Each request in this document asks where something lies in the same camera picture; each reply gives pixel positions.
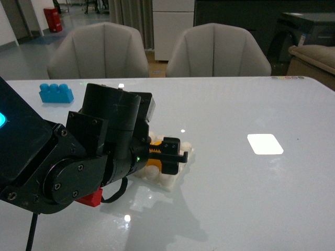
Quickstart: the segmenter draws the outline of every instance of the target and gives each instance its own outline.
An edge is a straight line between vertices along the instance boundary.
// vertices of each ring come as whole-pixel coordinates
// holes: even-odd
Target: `white cabinet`
[[[155,60],[167,61],[179,34],[193,27],[194,0],[153,0]]]

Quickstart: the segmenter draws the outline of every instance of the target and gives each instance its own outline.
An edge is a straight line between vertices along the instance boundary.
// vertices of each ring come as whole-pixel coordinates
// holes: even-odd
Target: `office chair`
[[[50,79],[149,77],[140,32],[111,22],[69,33],[47,71]]]
[[[271,66],[252,34],[221,24],[185,30],[166,68],[167,77],[270,75]]]

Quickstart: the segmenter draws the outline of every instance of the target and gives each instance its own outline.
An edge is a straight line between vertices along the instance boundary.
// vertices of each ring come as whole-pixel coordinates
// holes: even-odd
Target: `red block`
[[[96,207],[100,205],[102,196],[103,196],[103,190],[102,188],[99,188],[96,192],[87,195],[83,198],[77,199],[76,202],[85,204],[90,207]]]

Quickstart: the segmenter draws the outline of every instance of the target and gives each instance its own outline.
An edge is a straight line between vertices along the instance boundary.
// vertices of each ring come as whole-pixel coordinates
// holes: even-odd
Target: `door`
[[[27,24],[17,0],[0,0],[18,43],[30,40]]]

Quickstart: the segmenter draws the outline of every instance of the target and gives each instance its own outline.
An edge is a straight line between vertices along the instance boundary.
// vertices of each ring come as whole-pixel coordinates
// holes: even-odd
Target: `black cable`
[[[112,203],[114,201],[116,201],[118,198],[120,198],[126,191],[127,189],[127,185],[128,185],[128,179],[127,177],[123,177],[122,178],[122,182],[121,182],[121,187],[120,190],[118,190],[112,197],[110,197],[109,199],[104,199],[104,197],[101,197],[101,202],[102,203]]]
[[[36,224],[37,224],[37,216],[38,214],[36,213],[32,214],[26,251],[31,251],[31,248],[32,248],[32,243],[34,241],[35,229],[36,229]]]

